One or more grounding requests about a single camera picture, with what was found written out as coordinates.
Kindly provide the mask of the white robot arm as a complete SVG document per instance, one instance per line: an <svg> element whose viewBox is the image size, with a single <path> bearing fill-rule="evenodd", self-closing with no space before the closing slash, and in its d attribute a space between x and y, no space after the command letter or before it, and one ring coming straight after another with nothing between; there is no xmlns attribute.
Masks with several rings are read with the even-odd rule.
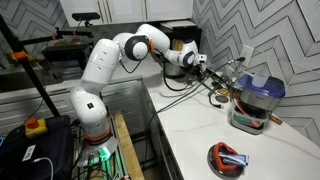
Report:
<svg viewBox="0 0 320 180"><path fill-rule="evenodd" d="M117 63L126 57L132 61L142 61L156 52L171 64L193 67L207 61L200 54L194 40L183 42L180 51L170 49L170 39L158 28L142 24L135 33L120 33L112 40L102 38L94 46L82 77L70 94L70 99L82 127L84 139L91 145L100 145L112 137L107 121L107 109L99 97L114 74Z"/></svg>

